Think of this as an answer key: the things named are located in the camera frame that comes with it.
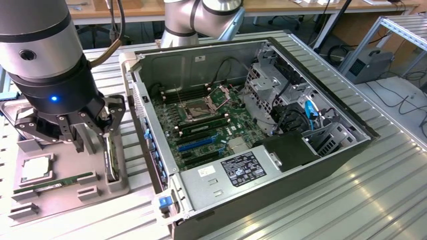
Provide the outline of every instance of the power supply label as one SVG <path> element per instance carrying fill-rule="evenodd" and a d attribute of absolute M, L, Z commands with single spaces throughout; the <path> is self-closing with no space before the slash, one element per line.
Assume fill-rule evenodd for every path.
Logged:
<path fill-rule="evenodd" d="M 250 151 L 221 161 L 220 164 L 226 172 L 230 184 L 234 187 L 240 187 L 266 175 L 261 164 Z"/>

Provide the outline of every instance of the aluminum extrusion table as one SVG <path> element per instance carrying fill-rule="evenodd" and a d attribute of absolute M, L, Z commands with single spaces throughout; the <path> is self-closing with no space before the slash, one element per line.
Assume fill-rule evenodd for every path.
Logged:
<path fill-rule="evenodd" d="M 422 50 L 422 52 L 417 55 L 414 60 L 408 65 L 408 68 L 401 74 L 402 76 L 409 72 L 409 70 L 414 67 L 417 62 L 427 54 L 427 16 L 424 14 L 380 16 L 376 22 L 373 23 L 370 29 L 368 30 L 353 53 L 344 60 L 342 64 L 338 67 L 338 71 L 342 75 L 346 74 L 350 66 L 353 65 L 357 59 L 361 50 L 365 48 L 372 37 L 376 35 L 380 26 L 385 27 L 392 33 L 397 34 Z M 386 38 L 389 38 L 389 36 L 385 37 L 384 40 L 377 44 L 378 47 L 385 42 Z"/>
<path fill-rule="evenodd" d="M 234 39 L 260 37 L 276 38 L 381 137 L 329 177 L 202 239 L 425 239 L 424 145 L 417 143 L 416 139 L 410 141 L 410 133 L 398 127 L 398 123 L 388 118 L 386 113 L 293 35 L 273 31 L 237 35 Z M 200 42 L 209 43 L 214 40 L 204 38 Z M 96 85 L 104 94 L 124 93 L 118 53 L 154 47 L 153 43 L 125 46 L 92 70 Z M 90 60 L 102 51 L 96 49 L 84 53 Z M 13 139 L 13 128 L 1 123 L 0 146 L 3 150 L 0 152 L 0 160 L 3 165 L 0 165 L 0 176 L 13 165 Z M 121 139 L 130 193 L 100 204 L 7 228 L 3 227 L 7 199 L 7 181 L 3 179 L 0 181 L 0 238 L 170 239 L 168 228 L 156 223 L 150 204 L 154 191 L 128 112 L 121 123 Z"/>

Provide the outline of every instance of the metal rack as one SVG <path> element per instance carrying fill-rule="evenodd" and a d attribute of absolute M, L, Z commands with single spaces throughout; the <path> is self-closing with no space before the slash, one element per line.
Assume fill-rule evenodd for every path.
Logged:
<path fill-rule="evenodd" d="M 400 15 L 400 16 L 380 16 L 373 23 L 370 29 L 368 30 L 361 43 L 358 44 L 356 50 L 349 57 L 344 60 L 338 67 L 338 71 L 342 75 L 348 72 L 350 66 L 353 65 L 357 56 L 368 45 L 373 35 L 376 34 L 378 27 L 384 26 L 390 32 L 402 37 L 406 41 L 414 44 L 422 52 L 417 55 L 414 60 L 410 62 L 404 74 L 412 69 L 416 63 L 427 54 L 427 16 L 425 14 L 417 15 Z"/>

